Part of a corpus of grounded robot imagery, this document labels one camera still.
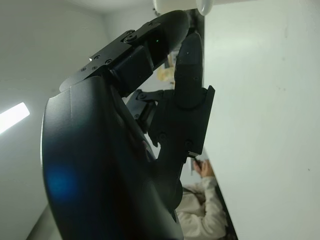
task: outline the screw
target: screw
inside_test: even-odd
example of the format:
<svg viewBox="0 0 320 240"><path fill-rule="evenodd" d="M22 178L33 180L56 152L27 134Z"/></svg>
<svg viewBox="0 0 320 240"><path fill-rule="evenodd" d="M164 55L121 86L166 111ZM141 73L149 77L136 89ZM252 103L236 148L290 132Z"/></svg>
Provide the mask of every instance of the screw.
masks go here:
<svg viewBox="0 0 320 240"><path fill-rule="evenodd" d="M190 141L190 140L186 140L186 141L184 142L184 147L185 147L186 149L188 149L188 150L192 147L192 145L193 145L193 143L192 143L192 141Z"/></svg>
<svg viewBox="0 0 320 240"><path fill-rule="evenodd" d="M159 135L159 140L161 142L165 142L167 140L167 135L163 132L163 133L160 133Z"/></svg>
<svg viewBox="0 0 320 240"><path fill-rule="evenodd" d="M139 95L139 98L140 99L145 99L147 97L147 95L145 94L145 93L141 93L140 95Z"/></svg>
<svg viewBox="0 0 320 240"><path fill-rule="evenodd" d="M133 40L135 40L136 38L137 38L137 35L136 35L136 34L129 35L129 36L127 36L127 37L124 39L124 42L125 42L125 43L129 43L129 42L132 42Z"/></svg>

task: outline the ceiling light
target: ceiling light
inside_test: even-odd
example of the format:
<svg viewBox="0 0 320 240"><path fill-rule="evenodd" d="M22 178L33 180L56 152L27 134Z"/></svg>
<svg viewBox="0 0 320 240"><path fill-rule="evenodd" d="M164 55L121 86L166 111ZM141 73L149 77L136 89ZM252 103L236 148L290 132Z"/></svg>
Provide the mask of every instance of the ceiling light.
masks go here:
<svg viewBox="0 0 320 240"><path fill-rule="evenodd" d="M23 102L0 113L0 134L29 115L30 112Z"/></svg>

